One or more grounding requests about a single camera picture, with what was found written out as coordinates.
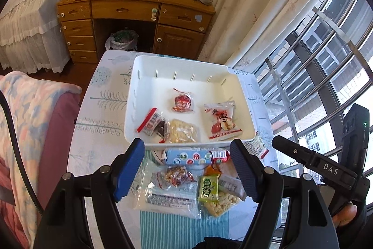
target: table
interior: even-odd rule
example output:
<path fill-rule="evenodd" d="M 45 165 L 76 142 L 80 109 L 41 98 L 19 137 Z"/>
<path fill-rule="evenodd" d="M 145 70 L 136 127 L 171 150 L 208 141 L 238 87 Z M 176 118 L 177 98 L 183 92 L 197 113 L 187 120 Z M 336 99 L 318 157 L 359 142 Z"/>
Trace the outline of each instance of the table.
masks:
<path fill-rule="evenodd" d="M 118 154 L 124 153 L 129 147 L 123 134 L 124 115 L 132 65 L 135 58 L 142 54 L 116 50 L 104 53 L 86 91 L 75 125 L 68 161 L 68 171 L 75 176 L 92 174 L 101 165 L 111 164 Z M 278 170 L 276 151 L 271 146 L 273 133 L 270 120 L 256 78 L 247 72 L 229 71 L 238 75 L 254 126 L 270 150 L 264 163 Z M 95 248 L 103 248 L 92 200 L 86 198 L 85 202 L 93 244 Z M 142 249 L 191 249 L 206 236 L 242 240 L 257 207 L 248 197 L 217 219 L 193 220 L 176 215 L 140 212 L 133 210 L 133 205 L 134 191 L 130 191 L 117 207 L 135 248 Z"/>

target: cable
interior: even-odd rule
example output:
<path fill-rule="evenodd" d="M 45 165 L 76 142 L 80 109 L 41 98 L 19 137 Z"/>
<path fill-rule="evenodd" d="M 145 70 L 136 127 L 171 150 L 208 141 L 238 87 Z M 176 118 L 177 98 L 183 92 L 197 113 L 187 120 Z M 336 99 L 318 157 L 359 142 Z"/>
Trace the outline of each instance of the cable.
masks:
<path fill-rule="evenodd" d="M 39 213 L 42 215 L 44 210 L 43 210 L 38 198 L 36 197 L 36 194 L 35 194 L 35 192 L 32 188 L 30 180 L 28 179 L 25 167 L 23 165 L 21 153 L 19 152 L 17 135 L 16 135 L 16 131 L 14 129 L 14 124 L 13 124 L 13 119 L 12 119 L 12 113 L 10 111 L 10 108 L 9 108 L 9 105 L 6 101 L 6 98 L 5 98 L 4 94 L 1 92 L 1 90 L 0 90 L 0 105 L 2 106 L 2 108 L 4 110 L 4 115 L 5 115 L 5 118 L 6 118 L 6 122 L 8 124 L 10 140 L 12 142 L 13 152 L 14 152 L 14 156 L 16 158 L 16 162 L 17 162 L 17 165 L 18 165 L 18 168 L 19 168 L 19 172 L 21 173 L 22 179 L 23 179 L 23 181 L 25 183 L 25 186 L 26 186 L 26 189 L 27 189 L 27 191 L 28 191 L 28 193 L 29 193 L 29 195 L 32 199 L 32 202 L 34 203 L 34 205 L 35 205 L 36 209 L 39 211 Z"/>

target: box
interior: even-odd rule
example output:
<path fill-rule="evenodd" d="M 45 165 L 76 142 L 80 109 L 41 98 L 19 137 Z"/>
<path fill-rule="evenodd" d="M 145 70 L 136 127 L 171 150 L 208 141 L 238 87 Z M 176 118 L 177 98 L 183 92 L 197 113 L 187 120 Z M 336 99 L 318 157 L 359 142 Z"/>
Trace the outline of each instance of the box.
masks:
<path fill-rule="evenodd" d="M 193 92 L 194 112 L 178 113 L 172 111 L 175 105 L 173 88 Z M 233 121 L 243 133 L 243 141 L 255 137 L 255 128 L 244 91 L 236 74 L 231 74 L 227 66 L 180 58 L 138 56 L 132 68 L 126 114 L 124 117 L 124 137 L 131 143 L 141 138 L 146 149 L 164 150 L 166 148 L 229 147 L 232 139 L 211 142 L 211 118 L 204 111 L 204 104 L 234 100 L 236 109 Z M 168 144 L 159 143 L 159 136 L 138 133 L 150 109 L 156 107 L 166 119 L 180 119 L 199 128 L 199 142 Z"/>

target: pink cushion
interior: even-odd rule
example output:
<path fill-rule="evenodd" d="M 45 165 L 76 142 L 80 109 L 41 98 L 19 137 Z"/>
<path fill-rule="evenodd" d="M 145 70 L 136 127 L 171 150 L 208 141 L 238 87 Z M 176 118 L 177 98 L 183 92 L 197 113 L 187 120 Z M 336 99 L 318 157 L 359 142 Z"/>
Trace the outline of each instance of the pink cushion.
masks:
<path fill-rule="evenodd" d="M 64 93 L 53 110 L 39 163 L 37 196 L 43 208 L 67 170 L 79 101 L 79 94 Z"/>

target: desk drawer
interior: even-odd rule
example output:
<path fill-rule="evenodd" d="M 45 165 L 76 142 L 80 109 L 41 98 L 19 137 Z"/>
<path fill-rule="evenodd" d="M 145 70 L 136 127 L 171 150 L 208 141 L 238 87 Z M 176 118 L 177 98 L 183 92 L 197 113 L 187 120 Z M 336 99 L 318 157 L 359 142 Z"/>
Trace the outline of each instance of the desk drawer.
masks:
<path fill-rule="evenodd" d="M 57 7 L 60 21 L 91 18 L 89 1 L 75 2 Z"/>
<path fill-rule="evenodd" d="M 137 0 L 93 0 L 93 18 L 116 18 L 156 21 L 158 17 L 157 2 L 146 2 Z M 154 20 L 152 20 L 152 10 L 156 9 Z"/>
<path fill-rule="evenodd" d="M 95 51 L 70 51 L 74 63 L 98 63 L 97 52 Z"/>
<path fill-rule="evenodd" d="M 62 30 L 65 36 L 93 36 L 92 23 L 90 19 L 63 21 Z"/>
<path fill-rule="evenodd" d="M 66 36 L 65 39 L 69 50 L 96 51 L 93 36 Z"/>
<path fill-rule="evenodd" d="M 211 17 L 212 15 L 192 9 L 162 4 L 158 22 L 164 25 L 205 33 Z"/>

